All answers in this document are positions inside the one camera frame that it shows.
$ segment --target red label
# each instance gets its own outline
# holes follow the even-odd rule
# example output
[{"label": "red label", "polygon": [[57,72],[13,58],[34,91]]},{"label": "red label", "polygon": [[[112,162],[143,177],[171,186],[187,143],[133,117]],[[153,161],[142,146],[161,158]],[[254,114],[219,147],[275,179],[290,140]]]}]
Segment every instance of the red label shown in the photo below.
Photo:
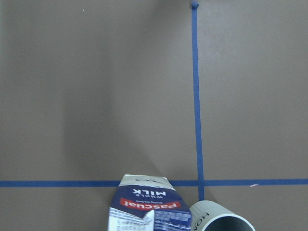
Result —
[{"label": "red label", "polygon": [[168,202],[165,204],[148,204],[131,201],[125,198],[121,198],[120,204],[132,209],[138,210],[152,210],[152,209],[173,209],[181,207],[181,204],[178,201]]}]

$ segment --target pascual logo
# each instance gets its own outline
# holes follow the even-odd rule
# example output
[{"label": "pascual logo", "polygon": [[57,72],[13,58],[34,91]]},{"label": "pascual logo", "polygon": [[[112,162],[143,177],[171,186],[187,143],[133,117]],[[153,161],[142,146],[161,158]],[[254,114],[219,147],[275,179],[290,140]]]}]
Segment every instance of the pascual logo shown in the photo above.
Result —
[{"label": "pascual logo", "polygon": [[165,204],[151,204],[151,203],[140,203],[136,201],[131,201],[125,198],[121,198],[120,205],[138,210],[173,209],[181,207],[179,201],[168,202]]},{"label": "pascual logo", "polygon": [[133,194],[141,197],[151,197],[151,198],[161,198],[166,195],[166,192],[158,192],[158,191],[150,191],[150,190],[141,190],[141,189],[133,189]]},{"label": "pascual logo", "polygon": [[202,224],[205,217],[209,216],[208,213],[204,213],[200,218],[197,220],[197,222],[194,225],[194,231],[199,229],[199,226]]}]

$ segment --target horizontal blue tape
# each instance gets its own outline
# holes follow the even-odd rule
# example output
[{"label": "horizontal blue tape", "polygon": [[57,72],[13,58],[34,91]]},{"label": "horizontal blue tape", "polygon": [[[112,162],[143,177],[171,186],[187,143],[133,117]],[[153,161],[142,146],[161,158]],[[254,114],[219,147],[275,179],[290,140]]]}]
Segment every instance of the horizontal blue tape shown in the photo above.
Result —
[{"label": "horizontal blue tape", "polygon": [[[117,187],[119,180],[3,180],[0,187]],[[174,187],[196,187],[198,180],[170,180]],[[308,179],[204,180],[204,186],[308,185]]]},{"label": "horizontal blue tape", "polygon": [[305,185],[308,179],[205,180],[205,186]]},{"label": "horizontal blue tape", "polygon": [[119,180],[12,180],[0,181],[0,187],[117,187]]}]

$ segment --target tape line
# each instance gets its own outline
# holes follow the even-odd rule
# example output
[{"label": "tape line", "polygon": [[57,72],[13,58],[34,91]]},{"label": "tape line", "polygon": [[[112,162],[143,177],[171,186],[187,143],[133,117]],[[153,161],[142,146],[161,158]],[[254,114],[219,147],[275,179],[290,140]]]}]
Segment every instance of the tape line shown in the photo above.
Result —
[{"label": "tape line", "polygon": [[203,186],[203,154],[202,154],[202,132],[200,116],[200,98],[199,98],[199,66],[198,66],[198,30],[197,30],[197,8],[199,4],[192,2],[192,75],[193,75],[193,101],[194,101],[194,121],[196,133],[197,149],[197,172],[198,172],[198,195],[199,201],[204,200],[205,191]]},{"label": "tape line", "polygon": [[[44,187],[117,187],[119,180],[3,180],[3,188],[44,188]],[[200,186],[199,180],[170,180],[174,187]],[[255,180],[204,180],[205,186],[259,186],[308,185],[308,179],[255,179]]]}]

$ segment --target white container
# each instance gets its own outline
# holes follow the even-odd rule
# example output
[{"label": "white container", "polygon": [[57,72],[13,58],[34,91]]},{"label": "white container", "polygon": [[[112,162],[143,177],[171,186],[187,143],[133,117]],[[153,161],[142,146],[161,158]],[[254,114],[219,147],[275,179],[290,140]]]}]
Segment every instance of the white container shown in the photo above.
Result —
[{"label": "white container", "polygon": [[256,231],[246,219],[213,201],[199,201],[190,210],[191,231]]},{"label": "white container", "polygon": [[190,231],[189,207],[165,177],[124,175],[109,209],[108,231]]}]

